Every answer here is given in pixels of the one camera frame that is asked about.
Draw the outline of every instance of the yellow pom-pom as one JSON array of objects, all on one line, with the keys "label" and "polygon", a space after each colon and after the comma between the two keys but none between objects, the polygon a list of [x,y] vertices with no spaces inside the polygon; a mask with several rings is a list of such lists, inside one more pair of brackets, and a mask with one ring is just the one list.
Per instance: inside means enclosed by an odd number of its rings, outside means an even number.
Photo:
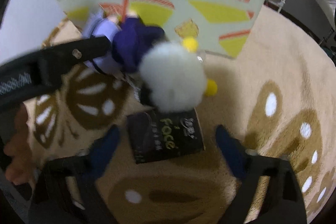
[{"label": "yellow pom-pom", "polygon": [[186,37],[182,40],[182,46],[185,47],[189,52],[197,52],[198,42],[193,37]]},{"label": "yellow pom-pom", "polygon": [[205,90],[205,96],[214,96],[217,93],[217,84],[214,80],[208,79],[207,89]]}]

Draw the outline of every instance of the plush toy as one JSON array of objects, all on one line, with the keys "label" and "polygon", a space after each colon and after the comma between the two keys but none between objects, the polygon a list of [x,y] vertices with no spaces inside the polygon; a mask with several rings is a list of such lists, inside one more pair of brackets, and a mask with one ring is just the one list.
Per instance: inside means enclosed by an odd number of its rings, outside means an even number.
[{"label": "plush toy", "polygon": [[191,110],[203,95],[217,92],[216,83],[206,79],[193,38],[167,42],[162,28],[145,26],[137,16],[127,16],[119,26],[115,18],[102,14],[92,15],[82,34],[104,35],[111,41],[110,51],[86,62],[88,67],[107,75],[138,73],[143,81],[140,101],[161,112]]}]

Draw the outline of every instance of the white fluffy plush head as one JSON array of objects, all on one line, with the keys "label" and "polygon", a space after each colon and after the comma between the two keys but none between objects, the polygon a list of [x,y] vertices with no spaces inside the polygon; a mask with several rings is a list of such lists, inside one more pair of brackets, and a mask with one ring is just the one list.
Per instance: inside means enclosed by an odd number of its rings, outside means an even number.
[{"label": "white fluffy plush head", "polygon": [[151,89],[151,101],[161,112],[188,111],[197,106],[207,80],[197,55],[182,45],[163,42],[142,59],[140,75]]}]

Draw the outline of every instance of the yellow-green shape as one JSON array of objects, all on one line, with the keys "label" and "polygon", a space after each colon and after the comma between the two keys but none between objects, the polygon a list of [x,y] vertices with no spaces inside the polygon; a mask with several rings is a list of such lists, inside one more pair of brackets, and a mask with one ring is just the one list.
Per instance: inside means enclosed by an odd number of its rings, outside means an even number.
[{"label": "yellow-green shape", "polygon": [[210,23],[230,23],[250,20],[245,10],[241,10],[229,5],[203,0],[188,1]]},{"label": "yellow-green shape", "polygon": [[173,14],[170,8],[142,1],[131,2],[130,9],[139,15],[145,25],[159,25],[160,27],[163,27]]},{"label": "yellow-green shape", "polygon": [[84,6],[80,7],[74,10],[71,10],[69,12],[66,12],[67,17],[70,20],[80,20],[80,21],[86,21],[89,17],[89,7]]},{"label": "yellow-green shape", "polygon": [[223,47],[226,53],[231,57],[237,57],[241,52],[248,35],[242,37],[233,37],[224,40],[220,40],[219,44]]}]

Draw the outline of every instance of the red triangle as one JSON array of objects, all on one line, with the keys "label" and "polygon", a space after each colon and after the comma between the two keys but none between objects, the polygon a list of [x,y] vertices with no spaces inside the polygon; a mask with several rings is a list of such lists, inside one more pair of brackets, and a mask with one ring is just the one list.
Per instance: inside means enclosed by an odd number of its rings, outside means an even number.
[{"label": "red triangle", "polygon": [[252,11],[247,11],[249,18],[252,19],[252,17],[254,17],[254,12]]}]

